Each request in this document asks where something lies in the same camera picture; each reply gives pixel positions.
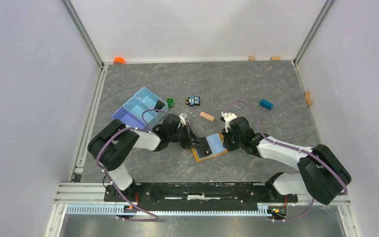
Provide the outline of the orange card holder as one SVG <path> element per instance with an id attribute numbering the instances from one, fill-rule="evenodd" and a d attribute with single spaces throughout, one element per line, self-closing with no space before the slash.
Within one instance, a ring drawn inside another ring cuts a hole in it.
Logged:
<path id="1" fill-rule="evenodd" d="M 191 149 L 196 162 L 202 162 L 228 152 L 228 149 L 224 147 L 224 137 L 220 132 L 201 137 L 200 140 L 203 145 Z"/>

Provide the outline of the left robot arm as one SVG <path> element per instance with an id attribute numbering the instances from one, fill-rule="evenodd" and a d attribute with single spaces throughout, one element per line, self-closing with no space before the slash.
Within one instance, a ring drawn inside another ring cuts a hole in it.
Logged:
<path id="1" fill-rule="evenodd" d="M 124 164 L 129 153 L 132 149 L 158 152 L 169 143 L 178 143 L 183 149 L 204 146 L 185 121 L 183 114 L 168 114 L 162 123 L 151 130 L 127 126 L 114 119 L 91 139 L 87 150 L 117 188 L 117 196 L 123 201 L 130 201 L 135 196 L 135 187 Z"/>

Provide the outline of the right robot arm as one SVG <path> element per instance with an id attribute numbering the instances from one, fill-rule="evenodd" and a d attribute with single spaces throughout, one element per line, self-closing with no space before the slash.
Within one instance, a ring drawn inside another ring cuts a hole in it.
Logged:
<path id="1" fill-rule="evenodd" d="M 255 133 L 244 117 L 223 113 L 221 121 L 224 146 L 239 148 L 247 154 L 288 165 L 296 174 L 278 173 L 268 180 L 265 195 L 279 201 L 285 195 L 310 195 L 321 204 L 330 204 L 338 195 L 347 194 L 352 178 L 329 147 L 301 147 L 279 141 L 268 134 Z"/>

